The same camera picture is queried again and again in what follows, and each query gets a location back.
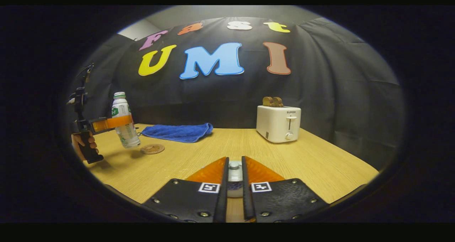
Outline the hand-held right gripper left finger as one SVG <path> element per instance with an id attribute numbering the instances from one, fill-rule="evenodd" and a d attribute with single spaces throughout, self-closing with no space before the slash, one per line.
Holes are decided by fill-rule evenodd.
<path id="1" fill-rule="evenodd" d="M 170 179 L 142 205 L 180 222 L 226 222 L 229 160 L 222 157 L 187 179 Z"/>

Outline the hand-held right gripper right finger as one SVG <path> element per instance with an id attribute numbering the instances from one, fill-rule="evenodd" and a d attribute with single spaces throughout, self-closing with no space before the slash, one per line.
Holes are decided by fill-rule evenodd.
<path id="1" fill-rule="evenodd" d="M 242 175 L 246 221 L 295 222 L 329 206 L 301 179 L 285 179 L 247 156 L 242 156 Z"/>

